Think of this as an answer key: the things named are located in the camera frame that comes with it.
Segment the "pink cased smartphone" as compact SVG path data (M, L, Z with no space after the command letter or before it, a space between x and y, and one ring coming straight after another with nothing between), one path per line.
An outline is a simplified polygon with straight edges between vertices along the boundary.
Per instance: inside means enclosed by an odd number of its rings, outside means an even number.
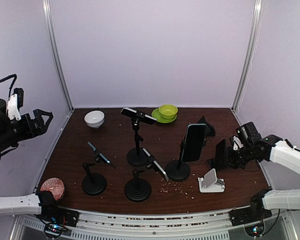
M215 169L217 167L215 158L210 158L210 159L206 160L206 164L208 165L208 167L210 169Z

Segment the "large black smartphone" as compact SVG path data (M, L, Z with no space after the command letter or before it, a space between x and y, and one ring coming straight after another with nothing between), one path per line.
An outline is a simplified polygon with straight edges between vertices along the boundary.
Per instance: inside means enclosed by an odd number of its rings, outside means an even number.
M215 148L214 168L219 171L225 167L227 156L227 141L221 140Z

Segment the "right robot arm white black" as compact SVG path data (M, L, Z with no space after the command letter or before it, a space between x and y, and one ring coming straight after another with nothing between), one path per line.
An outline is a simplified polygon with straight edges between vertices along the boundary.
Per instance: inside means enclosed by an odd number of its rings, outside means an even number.
M229 166L244 169L250 161L267 161L300 175L300 149L288 139L273 134L262 137L252 121L238 127L236 133L226 150L225 162ZM300 210L300 189L264 189L251 197L246 216L256 221L266 210L274 209Z

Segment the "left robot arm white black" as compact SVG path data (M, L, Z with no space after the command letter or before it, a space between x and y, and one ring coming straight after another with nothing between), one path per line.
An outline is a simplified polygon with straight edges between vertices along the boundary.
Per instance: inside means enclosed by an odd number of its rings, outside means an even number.
M32 119L28 113L20 115L21 106L16 94L8 102L0 98L0 161L4 155L16 150L19 142L45 134L54 117L52 112L35 109ZM0 216L25 214L44 216L51 222L62 218L62 211L48 190L0 197Z

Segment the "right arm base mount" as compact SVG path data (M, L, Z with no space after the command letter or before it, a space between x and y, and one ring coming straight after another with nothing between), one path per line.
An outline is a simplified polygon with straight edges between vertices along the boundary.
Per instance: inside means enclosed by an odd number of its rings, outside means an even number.
M233 227L262 221L272 216L272 212L270 210L256 210L250 206L240 209L232 209L228 214Z

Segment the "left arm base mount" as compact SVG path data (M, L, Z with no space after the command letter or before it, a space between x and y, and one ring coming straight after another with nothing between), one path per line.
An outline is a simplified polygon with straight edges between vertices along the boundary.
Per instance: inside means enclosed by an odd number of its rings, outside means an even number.
M35 215L38 219L57 223L63 226L76 227L80 213L75 210L60 208L56 205L46 205L41 208L41 213Z

